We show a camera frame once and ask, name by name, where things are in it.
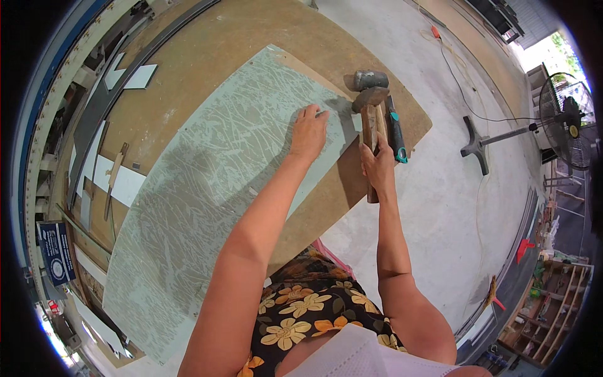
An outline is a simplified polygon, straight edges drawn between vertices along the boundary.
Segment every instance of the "woman's right hand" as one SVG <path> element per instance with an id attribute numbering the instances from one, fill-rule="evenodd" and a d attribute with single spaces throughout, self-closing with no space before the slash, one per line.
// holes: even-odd
<path id="1" fill-rule="evenodd" d="M 362 173 L 368 177 L 371 185 L 377 191 L 381 198 L 388 194 L 396 193 L 396 182 L 394 180 L 394 151 L 387 144 L 384 135 L 377 132 L 377 142 L 379 144 L 379 153 L 377 156 L 364 143 L 360 143 L 360 158 Z"/>

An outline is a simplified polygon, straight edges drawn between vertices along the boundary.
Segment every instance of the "woman's left hand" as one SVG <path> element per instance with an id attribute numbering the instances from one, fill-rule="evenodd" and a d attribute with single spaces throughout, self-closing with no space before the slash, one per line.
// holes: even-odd
<path id="1" fill-rule="evenodd" d="M 309 165 L 314 162 L 323 150 L 327 136 L 327 120 L 329 111 L 320 112 L 320 107 L 311 104 L 299 112 L 293 125 L 293 139 L 289 155 L 303 160 Z"/>

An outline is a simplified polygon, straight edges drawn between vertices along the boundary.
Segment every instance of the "standing fan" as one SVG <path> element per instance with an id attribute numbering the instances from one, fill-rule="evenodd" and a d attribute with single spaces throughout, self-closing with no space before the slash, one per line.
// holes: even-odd
<path id="1" fill-rule="evenodd" d="M 471 118 L 463 120 L 469 131 L 469 144 L 461 149 L 462 157 L 474 154 L 487 175 L 488 161 L 485 146 L 512 138 L 528 131 L 538 132 L 543 127 L 551 148 L 563 159 L 567 166 L 577 170 L 587 170 L 590 166 L 590 141 L 584 136 L 584 129 L 595 125 L 595 113 L 590 91 L 583 82 L 570 74 L 556 73 L 549 76 L 540 91 L 540 124 L 532 123 L 517 130 L 493 137 L 480 136 Z"/>
<path id="2" fill-rule="evenodd" d="M 566 73 L 547 78 L 540 91 L 540 120 L 551 148 L 567 166 L 587 170 L 590 140 L 584 129 L 595 124 L 590 91 L 583 82 Z"/>

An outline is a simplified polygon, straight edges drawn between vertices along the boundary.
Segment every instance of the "hammer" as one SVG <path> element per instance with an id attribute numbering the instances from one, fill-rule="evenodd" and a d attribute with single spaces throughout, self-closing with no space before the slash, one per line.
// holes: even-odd
<path id="1" fill-rule="evenodd" d="M 389 93 L 390 90 L 387 88 L 373 86 L 360 92 L 352 103 L 352 110 L 360 113 L 362 116 L 362 139 L 364 144 L 368 145 L 375 155 L 379 152 L 377 147 L 377 132 L 387 138 L 385 118 L 381 111 L 381 102 L 387 98 Z M 379 202 L 377 192 L 370 182 L 367 187 L 367 201 L 369 203 Z"/>

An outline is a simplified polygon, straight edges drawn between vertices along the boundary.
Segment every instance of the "woman's left arm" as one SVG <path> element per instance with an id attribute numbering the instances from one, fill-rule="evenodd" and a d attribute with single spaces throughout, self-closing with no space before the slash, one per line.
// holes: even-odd
<path id="1" fill-rule="evenodd" d="M 291 151 L 226 239 L 180 377 L 234 376 L 245 365 L 268 262 L 293 197 L 325 143 L 329 112 L 319 111 L 313 104 L 298 114 Z"/>

